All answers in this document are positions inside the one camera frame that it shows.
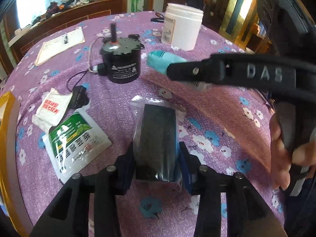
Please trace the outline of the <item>person's right hand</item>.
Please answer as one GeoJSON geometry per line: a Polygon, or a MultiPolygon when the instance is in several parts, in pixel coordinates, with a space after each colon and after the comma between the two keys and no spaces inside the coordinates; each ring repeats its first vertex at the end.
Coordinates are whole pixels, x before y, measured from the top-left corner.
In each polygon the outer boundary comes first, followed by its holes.
{"type": "Polygon", "coordinates": [[[303,144],[292,153],[286,150],[281,138],[281,128],[276,115],[269,122],[271,132],[271,178],[273,188],[287,189],[290,184],[290,168],[295,164],[298,166],[309,166],[310,172],[307,178],[312,178],[315,172],[316,145],[315,141],[303,144]]]}

